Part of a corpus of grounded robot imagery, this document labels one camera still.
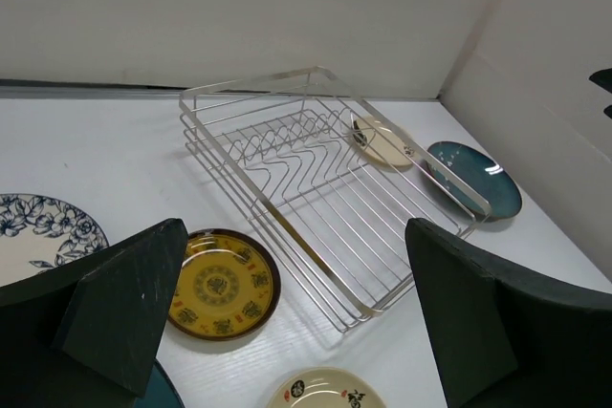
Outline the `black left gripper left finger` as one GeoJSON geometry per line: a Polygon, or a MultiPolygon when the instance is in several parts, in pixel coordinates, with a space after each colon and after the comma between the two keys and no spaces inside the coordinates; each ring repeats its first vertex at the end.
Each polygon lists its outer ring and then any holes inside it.
{"type": "Polygon", "coordinates": [[[166,219],[2,287],[2,397],[143,397],[186,243],[166,219]]]}

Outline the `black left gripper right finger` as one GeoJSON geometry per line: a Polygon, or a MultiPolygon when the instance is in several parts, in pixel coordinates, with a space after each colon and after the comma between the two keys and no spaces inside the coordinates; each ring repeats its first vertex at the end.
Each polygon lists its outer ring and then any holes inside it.
{"type": "Polygon", "coordinates": [[[405,244],[449,407],[608,407],[611,296],[423,219],[405,244]]]}

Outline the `square teal plate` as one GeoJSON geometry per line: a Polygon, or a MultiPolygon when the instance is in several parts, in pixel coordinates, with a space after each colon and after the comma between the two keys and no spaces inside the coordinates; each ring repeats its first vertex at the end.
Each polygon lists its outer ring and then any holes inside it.
{"type": "Polygon", "coordinates": [[[134,408],[184,408],[185,405],[159,360],[155,361],[144,397],[134,408]]]}

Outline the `blue floral white plate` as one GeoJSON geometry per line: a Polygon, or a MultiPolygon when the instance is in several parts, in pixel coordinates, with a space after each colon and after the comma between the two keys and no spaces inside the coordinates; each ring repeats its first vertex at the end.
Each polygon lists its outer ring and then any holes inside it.
{"type": "Polygon", "coordinates": [[[109,247],[100,225],[57,198],[1,195],[1,284],[67,265],[109,247]]]}

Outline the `yellow patterned brown-rimmed plate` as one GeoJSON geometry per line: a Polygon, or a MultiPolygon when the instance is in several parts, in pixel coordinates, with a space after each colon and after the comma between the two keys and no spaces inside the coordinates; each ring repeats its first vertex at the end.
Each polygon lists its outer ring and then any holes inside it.
{"type": "Polygon", "coordinates": [[[225,228],[194,231],[168,320],[198,339],[238,339],[270,320],[280,294],[278,267],[256,240],[225,228]]]}

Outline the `round teal glazed plate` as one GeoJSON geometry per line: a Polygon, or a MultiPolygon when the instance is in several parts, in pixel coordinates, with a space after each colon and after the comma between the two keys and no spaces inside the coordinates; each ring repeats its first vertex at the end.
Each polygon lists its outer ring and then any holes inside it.
{"type": "Polygon", "coordinates": [[[511,219],[520,212],[522,196],[516,183],[488,156],[450,140],[434,142],[427,152],[490,204],[489,220],[511,219]]]}

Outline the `cream plate with calligraphy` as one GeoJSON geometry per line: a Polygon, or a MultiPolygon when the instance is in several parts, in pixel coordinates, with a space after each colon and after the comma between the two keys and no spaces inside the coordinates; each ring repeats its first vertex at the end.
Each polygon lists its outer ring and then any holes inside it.
{"type": "Polygon", "coordinates": [[[357,149],[367,160],[383,167],[406,169],[417,154],[378,119],[351,117],[352,136],[357,149]]]}

